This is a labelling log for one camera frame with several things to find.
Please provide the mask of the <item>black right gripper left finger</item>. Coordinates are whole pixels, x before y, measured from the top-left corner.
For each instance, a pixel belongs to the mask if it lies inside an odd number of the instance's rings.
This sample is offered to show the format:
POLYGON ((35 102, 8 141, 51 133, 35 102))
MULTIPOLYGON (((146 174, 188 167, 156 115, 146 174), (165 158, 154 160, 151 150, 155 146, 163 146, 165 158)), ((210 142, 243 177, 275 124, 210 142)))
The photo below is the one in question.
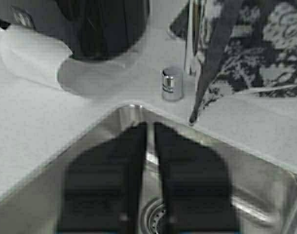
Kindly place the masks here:
POLYGON ((147 124, 78 155, 64 176, 58 234, 135 234, 147 149, 147 124))

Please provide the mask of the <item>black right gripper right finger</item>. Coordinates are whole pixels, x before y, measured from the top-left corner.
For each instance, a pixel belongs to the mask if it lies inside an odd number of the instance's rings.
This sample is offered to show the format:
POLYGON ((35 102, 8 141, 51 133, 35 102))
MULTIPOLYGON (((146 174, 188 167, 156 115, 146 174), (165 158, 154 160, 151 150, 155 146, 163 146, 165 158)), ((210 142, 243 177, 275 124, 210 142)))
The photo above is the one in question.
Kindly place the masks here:
POLYGON ((232 179, 214 150, 155 122, 167 234, 237 234, 232 179))

